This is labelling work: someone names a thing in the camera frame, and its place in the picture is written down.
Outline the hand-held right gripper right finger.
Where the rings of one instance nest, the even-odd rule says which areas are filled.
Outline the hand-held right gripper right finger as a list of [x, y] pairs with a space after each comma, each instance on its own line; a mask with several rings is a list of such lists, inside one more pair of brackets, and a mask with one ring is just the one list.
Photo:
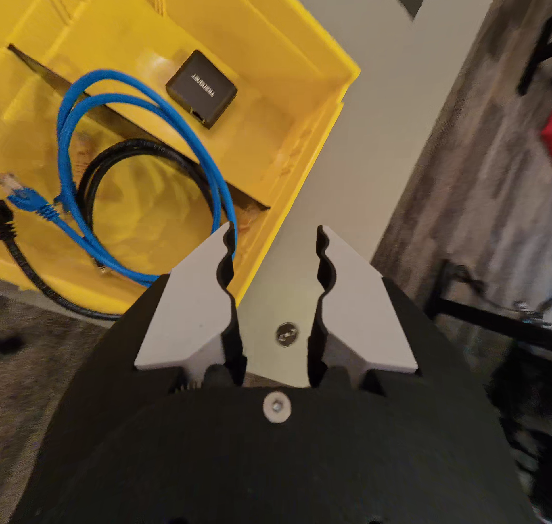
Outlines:
[[316, 232], [317, 300], [307, 341], [310, 387], [331, 368], [342, 368], [353, 387], [370, 371], [413, 375], [418, 363], [381, 273], [328, 226]]

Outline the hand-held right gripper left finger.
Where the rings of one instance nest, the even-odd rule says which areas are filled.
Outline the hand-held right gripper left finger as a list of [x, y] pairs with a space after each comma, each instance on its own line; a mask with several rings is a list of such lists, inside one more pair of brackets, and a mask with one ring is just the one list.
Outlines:
[[137, 370], [177, 367], [187, 382], [199, 383], [218, 365], [243, 385], [247, 358], [228, 290], [235, 249], [235, 228], [227, 222], [170, 271], [135, 358]]

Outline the black network switch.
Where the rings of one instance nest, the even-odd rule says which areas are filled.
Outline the black network switch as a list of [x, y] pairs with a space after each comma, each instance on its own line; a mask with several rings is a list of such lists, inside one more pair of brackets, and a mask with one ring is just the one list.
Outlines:
[[191, 53], [165, 89], [207, 130], [216, 124], [238, 93], [231, 80], [199, 50]]

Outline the yellow plastic bin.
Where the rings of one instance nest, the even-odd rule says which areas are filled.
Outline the yellow plastic bin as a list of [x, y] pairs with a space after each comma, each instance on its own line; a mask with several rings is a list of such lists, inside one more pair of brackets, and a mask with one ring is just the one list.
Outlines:
[[[142, 107], [106, 102], [78, 119], [58, 162], [63, 97], [6, 47], [72, 85], [96, 70], [125, 73], [170, 104], [226, 183], [271, 208], [234, 203], [238, 243], [229, 290], [242, 300], [343, 107], [359, 67], [298, 0], [1, 0], [1, 175], [42, 195], [48, 217], [14, 209], [16, 241], [48, 287], [90, 311], [124, 313], [145, 287], [79, 246], [80, 224], [61, 195], [77, 190], [102, 151], [130, 140], [91, 118], [108, 106], [158, 137], [203, 176], [194, 149]], [[237, 87], [209, 130], [167, 93], [199, 50]]]

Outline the round metal table fitting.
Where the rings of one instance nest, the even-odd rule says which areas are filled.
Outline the round metal table fitting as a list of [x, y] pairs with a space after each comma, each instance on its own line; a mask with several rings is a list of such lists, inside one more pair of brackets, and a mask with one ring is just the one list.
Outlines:
[[297, 340], [298, 336], [298, 326], [289, 321], [280, 324], [275, 331], [275, 341], [282, 348], [291, 346]]

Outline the black chair base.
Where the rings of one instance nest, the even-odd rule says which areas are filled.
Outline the black chair base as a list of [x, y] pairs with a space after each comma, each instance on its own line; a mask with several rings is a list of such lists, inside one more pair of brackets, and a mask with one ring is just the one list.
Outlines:
[[517, 309], [502, 309], [504, 312], [518, 314], [517, 317], [507, 317], [449, 300], [446, 296], [453, 283], [469, 286], [474, 295], [484, 300], [483, 290], [477, 286], [481, 285], [481, 282], [474, 279], [465, 266], [444, 259], [438, 266], [437, 276], [423, 308], [430, 320], [434, 321], [438, 316], [446, 315], [535, 348], [551, 351], [551, 328], [537, 324], [535, 317]]

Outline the black bin divider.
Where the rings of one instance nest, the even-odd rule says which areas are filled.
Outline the black bin divider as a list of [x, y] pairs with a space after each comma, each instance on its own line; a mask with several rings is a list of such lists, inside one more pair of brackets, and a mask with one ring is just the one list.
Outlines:
[[[24, 64], [28, 66], [34, 73], [41, 77], [41, 79], [45, 81], [45, 83], [50, 86], [59, 96], [63, 97], [67, 93], [68, 89], [72, 85], [71, 82], [67, 81], [62, 76], [56, 74], [51, 69], [42, 65], [39, 61], [20, 51], [18, 48], [15, 47], [15, 45], [9, 44], [6, 48], [15, 56], [17, 56], [18, 59], [24, 62]], [[113, 131], [123, 138], [144, 138], [147, 140], [165, 144], [165, 142], [161, 141], [155, 135], [141, 128], [134, 121], [129, 120], [121, 113], [106, 105], [93, 109], [91, 111], [91, 118], [93, 121], [107, 127], [108, 130]], [[249, 196], [241, 189], [238, 189], [234, 184], [227, 183], [227, 186], [229, 187], [234, 203], [237, 204], [239, 207], [245, 208], [249, 203], [254, 203], [262, 211], [266, 211], [271, 208], [258, 199]]]

